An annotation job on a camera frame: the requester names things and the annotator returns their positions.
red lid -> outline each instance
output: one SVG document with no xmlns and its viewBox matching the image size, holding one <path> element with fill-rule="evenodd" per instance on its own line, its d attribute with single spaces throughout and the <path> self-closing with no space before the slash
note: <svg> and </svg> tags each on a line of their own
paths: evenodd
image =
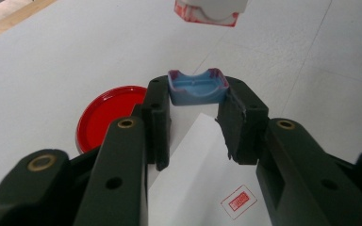
<svg viewBox="0 0 362 226">
<path fill-rule="evenodd" d="M 77 126 L 77 143 L 86 153 L 102 144 L 110 123 L 130 116 L 134 105 L 142 104 L 146 88 L 120 87 L 111 89 L 93 100 L 85 109 Z"/>
</svg>

white table surface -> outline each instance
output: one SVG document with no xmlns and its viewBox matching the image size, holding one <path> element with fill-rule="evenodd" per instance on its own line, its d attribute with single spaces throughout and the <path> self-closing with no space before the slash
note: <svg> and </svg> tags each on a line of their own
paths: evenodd
<svg viewBox="0 0 362 226">
<path fill-rule="evenodd" d="M 235 28 L 185 23 L 173 1 L 62 0 L 0 36 L 0 181 L 40 149 L 76 157 L 79 117 L 106 90 L 212 67 L 326 152 L 362 152 L 362 0 L 253 0 Z M 172 108 L 171 152 L 200 112 L 217 106 Z"/>
</svg>

wooden edge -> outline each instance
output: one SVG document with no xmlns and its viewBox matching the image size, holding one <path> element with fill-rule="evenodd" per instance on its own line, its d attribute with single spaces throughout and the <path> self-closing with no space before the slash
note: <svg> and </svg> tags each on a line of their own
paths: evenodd
<svg viewBox="0 0 362 226">
<path fill-rule="evenodd" d="M 57 0 L 35 0 L 34 2 L 26 5 L 25 7 L 20 8 L 19 10 L 15 11 L 14 13 L 10 14 L 8 17 L 0 21 L 0 34 L 4 33 L 11 27 L 34 15 L 40 10 L 48 7 L 56 1 Z"/>
</svg>

blue container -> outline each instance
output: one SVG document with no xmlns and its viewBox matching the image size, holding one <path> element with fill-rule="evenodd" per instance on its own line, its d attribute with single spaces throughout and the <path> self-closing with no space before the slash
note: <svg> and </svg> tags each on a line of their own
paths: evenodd
<svg viewBox="0 0 362 226">
<path fill-rule="evenodd" d="M 178 70 L 171 70 L 168 78 L 173 105 L 220 103 L 229 88 L 219 69 L 208 69 L 198 75 L 185 75 Z"/>
</svg>

white paper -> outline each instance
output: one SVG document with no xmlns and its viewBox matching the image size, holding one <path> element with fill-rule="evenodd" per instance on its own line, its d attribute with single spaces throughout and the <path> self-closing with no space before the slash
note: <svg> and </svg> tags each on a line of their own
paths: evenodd
<svg viewBox="0 0 362 226">
<path fill-rule="evenodd" d="M 220 126 L 199 115 L 149 189 L 149 225 L 271 225 L 255 168 L 228 160 Z"/>
</svg>

